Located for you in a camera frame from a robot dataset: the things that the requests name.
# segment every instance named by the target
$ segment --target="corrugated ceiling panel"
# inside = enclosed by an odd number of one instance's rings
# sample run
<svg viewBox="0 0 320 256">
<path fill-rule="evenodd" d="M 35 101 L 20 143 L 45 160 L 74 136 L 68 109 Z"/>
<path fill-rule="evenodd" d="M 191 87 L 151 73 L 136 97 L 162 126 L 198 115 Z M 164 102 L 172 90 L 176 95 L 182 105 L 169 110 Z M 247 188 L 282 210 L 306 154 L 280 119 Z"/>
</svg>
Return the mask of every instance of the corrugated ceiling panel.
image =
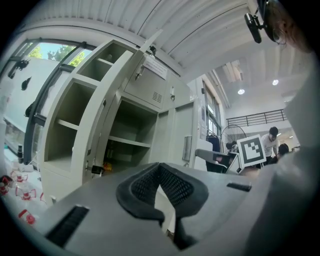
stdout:
<svg viewBox="0 0 320 256">
<path fill-rule="evenodd" d="M 241 40 L 253 41 L 244 21 L 244 14 L 249 11 L 247 2 L 247 0 L 47 0 L 36 7 L 25 20 L 25 24 L 68 18 L 71 21 L 90 20 L 90 24 L 96 21 L 97 24 L 108 23 L 123 28 L 128 35 L 133 33 L 135 37 L 138 35 L 143 40 L 163 29 L 155 45 L 187 72 L 203 61 L 219 59 L 220 54 L 228 54 L 228 51 L 238 45 L 243 49 L 241 47 L 244 43 Z M 250 54 L 250 47 L 246 46 L 243 56 L 238 58 L 248 57 L 247 70 L 251 72 L 244 75 L 249 76 L 248 79 L 253 83 L 301 73 L 311 68 L 310 57 L 292 50 L 289 46 L 288 49 L 282 49 L 275 45 L 262 48 L 252 56 Z"/>
</svg>

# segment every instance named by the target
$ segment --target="railing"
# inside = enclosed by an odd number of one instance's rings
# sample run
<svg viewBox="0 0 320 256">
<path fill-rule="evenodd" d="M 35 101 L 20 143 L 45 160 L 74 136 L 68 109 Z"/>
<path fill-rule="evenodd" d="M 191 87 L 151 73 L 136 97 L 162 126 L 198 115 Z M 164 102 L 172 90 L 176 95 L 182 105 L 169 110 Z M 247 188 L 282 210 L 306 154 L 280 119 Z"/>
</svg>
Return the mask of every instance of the railing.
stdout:
<svg viewBox="0 0 320 256">
<path fill-rule="evenodd" d="M 255 125 L 263 125 L 269 124 L 279 121 L 285 121 L 287 117 L 284 113 L 283 109 L 268 111 L 258 114 L 249 114 L 239 117 L 228 118 L 228 126 L 237 125 L 240 127 L 243 126 L 255 126 Z"/>
</svg>

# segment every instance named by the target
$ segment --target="sky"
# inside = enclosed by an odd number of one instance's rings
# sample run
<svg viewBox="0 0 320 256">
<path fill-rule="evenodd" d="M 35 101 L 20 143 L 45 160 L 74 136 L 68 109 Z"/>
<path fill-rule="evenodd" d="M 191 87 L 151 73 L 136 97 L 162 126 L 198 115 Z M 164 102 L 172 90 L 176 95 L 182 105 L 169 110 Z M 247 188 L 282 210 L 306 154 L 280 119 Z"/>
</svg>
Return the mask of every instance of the sky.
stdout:
<svg viewBox="0 0 320 256">
<path fill-rule="evenodd" d="M 48 52 L 56 52 L 63 44 L 58 43 L 48 43 L 48 42 L 41 42 L 38 44 L 40 46 L 41 50 L 40 53 L 42 54 L 43 59 L 48 59 Z M 87 57 L 88 54 L 91 53 L 91 50 L 84 49 L 84 57 Z"/>
</svg>

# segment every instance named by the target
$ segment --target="paper label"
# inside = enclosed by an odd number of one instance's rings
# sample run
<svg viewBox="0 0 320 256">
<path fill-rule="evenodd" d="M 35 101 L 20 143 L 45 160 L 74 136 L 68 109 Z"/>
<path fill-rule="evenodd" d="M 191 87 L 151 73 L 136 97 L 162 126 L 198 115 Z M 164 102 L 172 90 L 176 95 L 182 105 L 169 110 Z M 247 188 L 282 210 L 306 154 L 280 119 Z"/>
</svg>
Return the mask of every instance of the paper label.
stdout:
<svg viewBox="0 0 320 256">
<path fill-rule="evenodd" d="M 167 79 L 167 72 L 168 69 L 165 68 L 163 65 L 159 64 L 156 60 L 152 57 L 146 57 L 143 66 L 145 66 L 148 70 L 156 73 L 159 77 L 166 80 Z"/>
</svg>

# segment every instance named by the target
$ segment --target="cabinet compartment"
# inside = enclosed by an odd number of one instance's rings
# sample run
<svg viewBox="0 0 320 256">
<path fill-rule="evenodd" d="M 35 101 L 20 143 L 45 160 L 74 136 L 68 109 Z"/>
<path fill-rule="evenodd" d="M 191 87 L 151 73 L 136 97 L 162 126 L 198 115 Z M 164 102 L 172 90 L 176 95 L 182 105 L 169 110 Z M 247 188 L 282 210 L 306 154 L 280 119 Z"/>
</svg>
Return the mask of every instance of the cabinet compartment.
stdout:
<svg viewBox="0 0 320 256">
<path fill-rule="evenodd" d="M 127 49 L 117 43 L 110 44 L 98 56 L 98 59 L 103 59 L 110 63 L 115 63 Z"/>
<path fill-rule="evenodd" d="M 126 101 L 120 103 L 110 136 L 133 142 L 151 144 L 157 114 Z"/>
<path fill-rule="evenodd" d="M 100 82 L 111 67 L 112 65 L 107 62 L 99 61 L 99 59 L 94 59 L 86 65 L 86 67 L 80 72 L 80 75 Z"/>
<path fill-rule="evenodd" d="M 147 147 L 108 140 L 104 162 L 112 164 L 112 172 L 124 171 L 148 163 L 150 149 Z"/>
<path fill-rule="evenodd" d="M 55 123 L 52 127 L 46 162 L 70 172 L 73 146 L 77 130 Z"/>
<path fill-rule="evenodd" d="M 119 172 L 149 162 L 157 114 L 122 100 L 116 113 L 104 161 Z"/>
<path fill-rule="evenodd" d="M 66 93 L 56 118 L 78 126 L 94 89 L 74 82 Z"/>
</svg>

